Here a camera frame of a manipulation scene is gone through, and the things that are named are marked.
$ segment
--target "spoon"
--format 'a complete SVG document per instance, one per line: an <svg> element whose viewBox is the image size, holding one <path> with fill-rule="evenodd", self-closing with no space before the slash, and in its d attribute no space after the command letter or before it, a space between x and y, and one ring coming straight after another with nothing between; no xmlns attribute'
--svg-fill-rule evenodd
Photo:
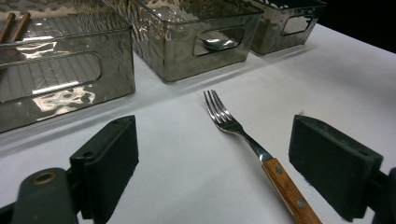
<svg viewBox="0 0 396 224"><path fill-rule="evenodd" d="M227 49L235 46L235 43L230 39L199 39L204 43L205 47L213 50Z"/></svg>

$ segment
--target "table surface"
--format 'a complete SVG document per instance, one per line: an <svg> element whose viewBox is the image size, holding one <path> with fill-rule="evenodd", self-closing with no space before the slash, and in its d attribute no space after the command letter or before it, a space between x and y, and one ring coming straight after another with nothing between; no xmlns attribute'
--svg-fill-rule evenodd
<svg viewBox="0 0 396 224"><path fill-rule="evenodd" d="M109 223L293 223L253 151L219 131L203 91L216 90L245 130L283 164L323 223L345 223L289 162L293 116L321 119L396 166L396 54L317 25L303 46L163 84L134 56L136 92L0 135L0 206L22 180L70 167L113 119L135 115L139 164ZM374 212L363 219L371 223Z"/></svg>

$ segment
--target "stainless steel fork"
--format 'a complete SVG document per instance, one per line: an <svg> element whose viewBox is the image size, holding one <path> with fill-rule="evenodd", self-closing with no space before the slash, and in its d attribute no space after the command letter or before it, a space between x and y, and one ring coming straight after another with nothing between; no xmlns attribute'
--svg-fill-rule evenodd
<svg viewBox="0 0 396 224"><path fill-rule="evenodd" d="M207 110L216 126L226 132L241 136L253 149L262 163L277 192L296 223L321 223L302 193L297 189L280 162L259 143L245 133L242 125L231 115L215 91L204 92Z"/></svg>

